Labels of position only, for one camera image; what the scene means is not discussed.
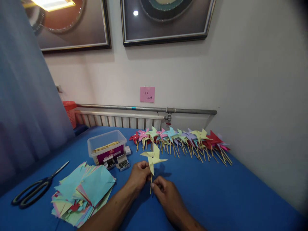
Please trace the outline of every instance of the black scissors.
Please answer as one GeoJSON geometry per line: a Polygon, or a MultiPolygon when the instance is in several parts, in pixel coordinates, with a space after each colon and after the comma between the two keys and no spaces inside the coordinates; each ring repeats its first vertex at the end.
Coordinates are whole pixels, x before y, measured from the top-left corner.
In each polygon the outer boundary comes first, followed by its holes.
{"type": "Polygon", "coordinates": [[[20,209],[26,209],[29,206],[33,205],[35,202],[37,202],[48,191],[48,189],[50,188],[51,183],[52,183],[52,178],[54,178],[54,176],[57,175],[68,163],[69,163],[69,161],[66,162],[61,168],[59,168],[50,177],[46,177],[46,178],[39,180],[39,181],[35,182],[34,184],[30,185],[28,188],[26,188],[24,191],[22,191],[20,194],[18,194],[12,200],[11,204],[14,205],[14,206],[19,205],[20,209]],[[34,197],[45,186],[46,186],[46,188],[37,197],[32,199],[30,202],[28,202],[32,197],[34,197]],[[22,195],[25,194],[32,187],[34,187],[34,188],[30,192],[28,192],[25,196],[22,197],[22,195]]]}

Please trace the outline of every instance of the forearm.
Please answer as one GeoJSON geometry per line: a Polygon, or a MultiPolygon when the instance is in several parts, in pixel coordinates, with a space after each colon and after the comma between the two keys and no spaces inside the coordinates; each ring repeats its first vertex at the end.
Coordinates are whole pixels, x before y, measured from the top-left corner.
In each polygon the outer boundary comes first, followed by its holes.
{"type": "Polygon", "coordinates": [[[207,231],[188,212],[181,216],[178,226],[181,231],[207,231]]]}
{"type": "Polygon", "coordinates": [[[126,184],[79,231],[118,230],[137,195],[136,190],[126,184]]]}

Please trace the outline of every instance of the curtain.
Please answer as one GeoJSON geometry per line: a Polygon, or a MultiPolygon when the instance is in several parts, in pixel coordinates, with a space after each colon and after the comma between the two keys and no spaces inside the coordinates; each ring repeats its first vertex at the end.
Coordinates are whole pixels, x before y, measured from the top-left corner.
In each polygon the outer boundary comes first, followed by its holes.
{"type": "Polygon", "coordinates": [[[74,137],[20,0],[0,1],[0,183],[74,137]]]}

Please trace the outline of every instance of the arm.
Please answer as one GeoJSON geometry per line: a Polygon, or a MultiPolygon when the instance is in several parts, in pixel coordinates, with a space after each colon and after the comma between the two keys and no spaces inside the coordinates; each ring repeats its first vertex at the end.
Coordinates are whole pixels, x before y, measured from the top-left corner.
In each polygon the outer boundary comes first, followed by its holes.
{"type": "Polygon", "coordinates": [[[124,187],[87,220],[79,231],[118,230],[133,201],[138,197],[146,181],[151,179],[150,176],[148,162],[136,163],[124,187]]]}
{"type": "Polygon", "coordinates": [[[174,183],[157,177],[151,184],[168,219],[180,230],[206,231],[188,212],[174,183]]]}

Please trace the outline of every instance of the finger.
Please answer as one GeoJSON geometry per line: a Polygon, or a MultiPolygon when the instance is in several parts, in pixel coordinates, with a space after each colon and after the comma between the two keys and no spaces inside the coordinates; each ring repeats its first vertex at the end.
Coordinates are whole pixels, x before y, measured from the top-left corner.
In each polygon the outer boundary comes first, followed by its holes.
{"type": "Polygon", "coordinates": [[[149,163],[147,161],[141,161],[141,162],[137,163],[137,166],[140,169],[145,169],[146,167],[149,166],[149,163]]]}
{"type": "Polygon", "coordinates": [[[150,170],[150,167],[146,167],[145,169],[143,169],[143,172],[144,172],[147,176],[149,176],[150,174],[152,174],[152,173],[151,173],[151,170],[150,170]]]}
{"type": "Polygon", "coordinates": [[[155,184],[155,183],[151,183],[151,188],[155,194],[155,196],[158,198],[158,200],[161,202],[161,200],[163,199],[163,197],[165,196],[163,194],[163,192],[160,190],[160,188],[155,184]]]}
{"type": "Polygon", "coordinates": [[[156,185],[160,185],[163,189],[167,187],[167,180],[163,178],[162,176],[158,176],[155,180],[154,183],[156,185]]]}

